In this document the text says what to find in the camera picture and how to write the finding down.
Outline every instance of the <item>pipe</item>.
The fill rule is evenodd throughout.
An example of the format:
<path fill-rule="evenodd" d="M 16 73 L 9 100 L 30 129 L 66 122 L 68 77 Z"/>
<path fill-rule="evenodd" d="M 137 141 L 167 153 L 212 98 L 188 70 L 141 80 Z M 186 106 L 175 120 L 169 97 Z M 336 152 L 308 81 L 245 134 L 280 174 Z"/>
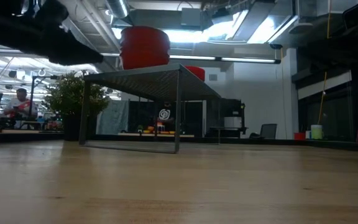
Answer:
<path fill-rule="evenodd" d="M 112 32 L 111 28 L 106 25 L 104 19 L 99 14 L 99 11 L 96 10 L 96 8 L 92 4 L 90 4 L 89 0 L 82 0 L 82 1 L 85 4 L 86 8 L 89 9 L 89 12 L 92 13 L 95 19 L 99 22 L 99 25 L 102 27 L 102 29 L 107 33 L 107 35 L 112 40 L 116 48 L 120 50 L 121 45 L 119 44 L 117 37 Z"/>
<path fill-rule="evenodd" d="M 100 28 L 100 26 L 98 25 L 98 23 L 95 21 L 95 19 L 93 19 L 92 15 L 90 14 L 90 12 L 85 8 L 82 0 L 77 0 L 77 5 L 82 9 L 82 11 L 85 13 L 85 16 L 89 19 L 89 21 L 92 23 L 92 25 L 94 26 L 94 28 L 100 33 L 100 36 L 103 38 L 104 41 L 106 41 L 106 43 L 112 47 L 112 48 L 116 48 L 114 42 L 106 35 L 106 33 Z"/>
<path fill-rule="evenodd" d="M 129 15 L 127 0 L 105 0 L 105 2 L 114 17 L 122 19 Z"/>

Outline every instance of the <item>person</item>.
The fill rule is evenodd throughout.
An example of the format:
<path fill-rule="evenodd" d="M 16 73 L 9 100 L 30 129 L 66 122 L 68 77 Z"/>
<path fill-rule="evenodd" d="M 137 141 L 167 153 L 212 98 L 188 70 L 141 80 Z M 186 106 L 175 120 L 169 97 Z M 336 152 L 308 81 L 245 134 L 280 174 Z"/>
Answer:
<path fill-rule="evenodd" d="M 158 113 L 157 121 L 161 122 L 165 126 L 166 131 L 175 130 L 175 109 L 172 108 L 170 102 L 164 102 Z"/>
<path fill-rule="evenodd" d="M 20 88 L 16 90 L 16 97 L 11 99 L 4 109 L 4 114 L 13 118 L 16 115 L 21 115 L 23 118 L 29 117 L 30 100 L 26 98 L 27 90 Z M 31 116 L 36 117 L 38 115 L 38 108 L 34 102 L 32 102 Z"/>

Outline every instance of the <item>wooden table surface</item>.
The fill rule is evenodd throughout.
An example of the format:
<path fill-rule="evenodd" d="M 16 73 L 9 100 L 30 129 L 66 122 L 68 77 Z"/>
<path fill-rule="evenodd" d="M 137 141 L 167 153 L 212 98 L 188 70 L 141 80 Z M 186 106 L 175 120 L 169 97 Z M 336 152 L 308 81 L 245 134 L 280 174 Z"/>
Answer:
<path fill-rule="evenodd" d="M 358 224 L 358 152 L 0 144 L 0 223 Z"/>

